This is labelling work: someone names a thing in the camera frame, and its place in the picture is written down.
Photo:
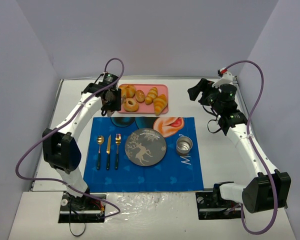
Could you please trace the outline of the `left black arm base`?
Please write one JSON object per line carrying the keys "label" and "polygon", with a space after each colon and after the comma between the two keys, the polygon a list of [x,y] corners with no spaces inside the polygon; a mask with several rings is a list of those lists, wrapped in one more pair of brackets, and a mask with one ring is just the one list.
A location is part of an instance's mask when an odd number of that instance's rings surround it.
{"label": "left black arm base", "polygon": [[60,201],[58,223],[103,223],[105,203],[85,197],[78,199],[63,192]]}

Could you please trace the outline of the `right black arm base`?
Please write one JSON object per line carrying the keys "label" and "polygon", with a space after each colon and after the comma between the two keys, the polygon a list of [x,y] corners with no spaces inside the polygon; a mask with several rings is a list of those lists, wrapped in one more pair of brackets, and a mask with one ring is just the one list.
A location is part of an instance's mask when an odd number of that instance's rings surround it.
{"label": "right black arm base", "polygon": [[233,181],[219,182],[195,193],[199,220],[241,218],[244,186]]}

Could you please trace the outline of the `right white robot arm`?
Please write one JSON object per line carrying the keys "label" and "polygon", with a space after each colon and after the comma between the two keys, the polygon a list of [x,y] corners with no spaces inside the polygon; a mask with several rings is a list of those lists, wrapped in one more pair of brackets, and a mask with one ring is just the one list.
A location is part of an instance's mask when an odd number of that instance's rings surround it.
{"label": "right white robot arm", "polygon": [[247,129],[248,120],[235,101],[237,88],[231,83],[213,87],[214,82],[202,78],[187,90],[191,101],[210,107],[220,131],[233,143],[243,159],[251,182],[244,186],[226,181],[213,186],[213,197],[218,205],[226,201],[243,204],[249,213],[284,208],[291,186],[287,172],[280,172],[269,160]]}

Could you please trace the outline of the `sugared ring donut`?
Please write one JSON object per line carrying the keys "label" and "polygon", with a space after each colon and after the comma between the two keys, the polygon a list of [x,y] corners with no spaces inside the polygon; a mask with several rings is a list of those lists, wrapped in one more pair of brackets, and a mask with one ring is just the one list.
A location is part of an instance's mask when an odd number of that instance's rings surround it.
{"label": "sugared ring donut", "polygon": [[126,112],[136,112],[139,109],[139,103],[133,98],[126,98],[123,108]]}

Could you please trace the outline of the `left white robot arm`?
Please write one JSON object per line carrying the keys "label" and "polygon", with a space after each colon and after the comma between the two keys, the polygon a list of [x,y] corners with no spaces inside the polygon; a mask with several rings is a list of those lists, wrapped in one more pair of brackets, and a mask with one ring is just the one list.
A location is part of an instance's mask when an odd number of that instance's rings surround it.
{"label": "left white robot arm", "polygon": [[61,176],[67,193],[72,197],[82,198],[90,193],[79,169],[82,154],[77,141],[98,111],[105,116],[121,109],[118,78],[117,75],[104,72],[102,81],[89,83],[73,110],[55,127],[57,131],[47,128],[42,134],[43,137],[48,136],[42,143],[43,159]]}

